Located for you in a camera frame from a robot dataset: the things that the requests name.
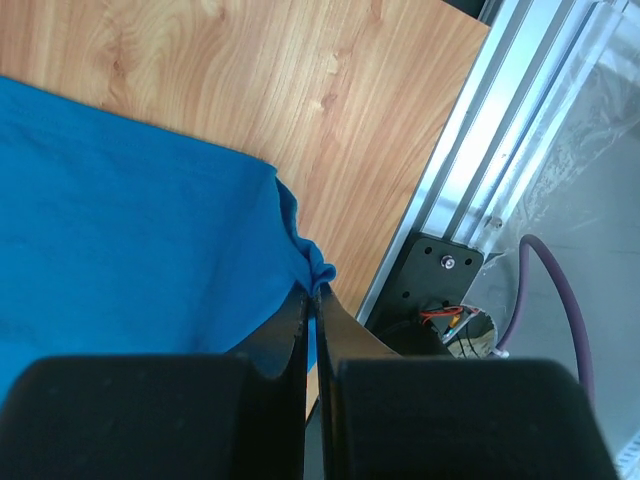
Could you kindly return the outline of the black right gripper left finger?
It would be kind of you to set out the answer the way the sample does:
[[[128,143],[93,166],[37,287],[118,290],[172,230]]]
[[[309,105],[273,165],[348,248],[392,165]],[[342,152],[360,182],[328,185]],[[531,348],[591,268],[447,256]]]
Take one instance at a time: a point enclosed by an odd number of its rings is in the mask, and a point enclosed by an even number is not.
[[[1,410],[5,479],[299,479],[308,296],[225,354],[49,357]]]

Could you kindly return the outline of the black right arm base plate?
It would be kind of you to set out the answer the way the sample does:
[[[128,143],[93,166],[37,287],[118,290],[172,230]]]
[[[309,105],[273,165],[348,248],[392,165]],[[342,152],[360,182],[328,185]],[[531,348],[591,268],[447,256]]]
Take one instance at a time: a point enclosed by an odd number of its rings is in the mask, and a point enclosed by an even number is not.
[[[445,322],[462,303],[480,268],[481,252],[424,233],[405,241],[365,327],[403,356],[445,356]]]

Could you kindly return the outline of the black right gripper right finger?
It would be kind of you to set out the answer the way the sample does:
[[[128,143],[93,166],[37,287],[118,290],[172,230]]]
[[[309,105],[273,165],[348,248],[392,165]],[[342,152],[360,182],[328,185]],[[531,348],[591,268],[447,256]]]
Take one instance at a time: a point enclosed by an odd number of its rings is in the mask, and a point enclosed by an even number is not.
[[[329,479],[613,479],[584,389],[546,360],[403,357],[315,297]]]

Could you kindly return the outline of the blue t shirt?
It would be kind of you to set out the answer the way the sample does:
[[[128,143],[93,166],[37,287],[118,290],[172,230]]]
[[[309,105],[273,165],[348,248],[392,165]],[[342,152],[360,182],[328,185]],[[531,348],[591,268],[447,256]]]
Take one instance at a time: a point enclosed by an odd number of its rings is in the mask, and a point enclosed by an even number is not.
[[[336,274],[273,166],[1,82],[1,387],[69,354],[223,353]]]

